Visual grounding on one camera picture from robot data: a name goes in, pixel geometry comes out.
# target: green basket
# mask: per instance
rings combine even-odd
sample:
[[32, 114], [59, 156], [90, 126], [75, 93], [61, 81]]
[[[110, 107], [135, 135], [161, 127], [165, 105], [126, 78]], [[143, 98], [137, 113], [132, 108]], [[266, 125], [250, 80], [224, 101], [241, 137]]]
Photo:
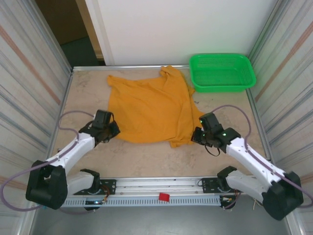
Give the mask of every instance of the green basket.
[[189, 61], [197, 92], [242, 92], [256, 83], [248, 58], [240, 54], [199, 54]]

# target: table surface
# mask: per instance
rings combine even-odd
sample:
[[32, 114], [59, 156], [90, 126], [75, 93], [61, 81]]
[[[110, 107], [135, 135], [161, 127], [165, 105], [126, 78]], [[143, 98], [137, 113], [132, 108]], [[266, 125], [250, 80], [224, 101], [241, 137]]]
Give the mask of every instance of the table surface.
[[[185, 75], [187, 83], [191, 85], [189, 70], [183, 69], [181, 72]], [[98, 109], [107, 109], [111, 92], [111, 88], [107, 84], [108, 75], [138, 80], [159, 77], [159, 70], [76, 71], [73, 75], [64, 112], [83, 110], [95, 114]], [[224, 104], [232, 104], [242, 108], [249, 116], [252, 124], [252, 134], [248, 142], [251, 147], [264, 156], [246, 92], [196, 92], [193, 99], [199, 110], [204, 113]], [[238, 110], [223, 108], [215, 114], [224, 128], [232, 127], [242, 136], [248, 133], [246, 119]], [[63, 118], [61, 125], [79, 130], [88, 121], [90, 121], [90, 117], [87, 115], [71, 114]], [[59, 131], [53, 154], [58, 148], [65, 147], [73, 138], [73, 133]], [[134, 144], [112, 139], [109, 143], [97, 145], [96, 148], [87, 153], [69, 174], [87, 168], [99, 172], [101, 177], [213, 176], [229, 165], [249, 174], [234, 158], [223, 152], [220, 156], [213, 157], [206, 152], [204, 146], [199, 144], [171, 148], [166, 141]]]

